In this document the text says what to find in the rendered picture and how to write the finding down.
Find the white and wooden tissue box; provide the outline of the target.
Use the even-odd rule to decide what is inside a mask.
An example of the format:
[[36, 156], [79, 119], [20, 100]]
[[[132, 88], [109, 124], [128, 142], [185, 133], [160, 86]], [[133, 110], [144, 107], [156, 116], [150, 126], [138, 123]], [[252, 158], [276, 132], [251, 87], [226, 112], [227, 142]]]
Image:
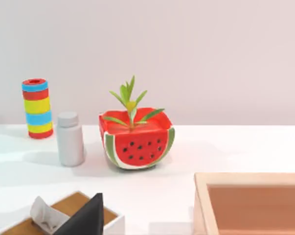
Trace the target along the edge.
[[[0, 235], [54, 235], [91, 198], [80, 191], [49, 206], [41, 197], [34, 200], [29, 217], [0, 230]], [[125, 235], [125, 218], [104, 207], [103, 235]]]

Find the shallow salmon-coloured box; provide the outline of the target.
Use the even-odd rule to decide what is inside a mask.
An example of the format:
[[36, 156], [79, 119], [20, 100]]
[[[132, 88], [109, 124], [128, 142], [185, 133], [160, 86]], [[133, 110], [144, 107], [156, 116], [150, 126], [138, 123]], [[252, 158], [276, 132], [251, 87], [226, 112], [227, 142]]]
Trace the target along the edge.
[[193, 235], [295, 235], [295, 173], [195, 173]]

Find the white bottle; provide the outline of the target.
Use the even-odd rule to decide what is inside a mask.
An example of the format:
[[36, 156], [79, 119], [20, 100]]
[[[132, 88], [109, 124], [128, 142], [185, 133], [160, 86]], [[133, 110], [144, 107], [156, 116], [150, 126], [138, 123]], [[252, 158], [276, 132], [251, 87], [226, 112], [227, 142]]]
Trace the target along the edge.
[[84, 162], [83, 132], [76, 112], [62, 112], [57, 116], [56, 138], [63, 166], [75, 167]]

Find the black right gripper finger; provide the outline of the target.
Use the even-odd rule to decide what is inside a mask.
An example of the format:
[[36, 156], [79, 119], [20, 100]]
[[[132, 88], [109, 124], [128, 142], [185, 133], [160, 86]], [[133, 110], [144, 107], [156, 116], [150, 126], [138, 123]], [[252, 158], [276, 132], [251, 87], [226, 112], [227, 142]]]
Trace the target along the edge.
[[103, 235], [103, 227], [103, 194], [97, 193], [65, 222], [54, 235]]

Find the watermelon plant pot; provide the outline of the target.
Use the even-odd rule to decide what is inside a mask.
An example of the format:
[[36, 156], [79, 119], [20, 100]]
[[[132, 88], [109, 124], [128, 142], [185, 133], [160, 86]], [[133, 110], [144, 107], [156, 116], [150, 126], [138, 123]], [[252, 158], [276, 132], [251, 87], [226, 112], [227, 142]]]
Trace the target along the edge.
[[122, 84], [119, 93], [110, 91], [124, 110], [108, 110], [99, 115], [99, 129], [107, 158], [121, 169], [155, 166], [168, 154], [175, 129], [163, 108], [139, 107], [143, 91], [132, 99], [135, 78]]

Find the stack of coloured rings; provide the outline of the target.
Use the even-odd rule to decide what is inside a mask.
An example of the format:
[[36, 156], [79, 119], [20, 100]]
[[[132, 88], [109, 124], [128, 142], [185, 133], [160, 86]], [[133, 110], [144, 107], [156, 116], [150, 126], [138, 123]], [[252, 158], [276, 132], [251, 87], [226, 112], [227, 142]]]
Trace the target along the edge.
[[53, 121], [48, 82], [43, 78], [31, 78], [22, 82], [22, 93], [28, 135], [33, 139], [45, 139], [53, 134]]

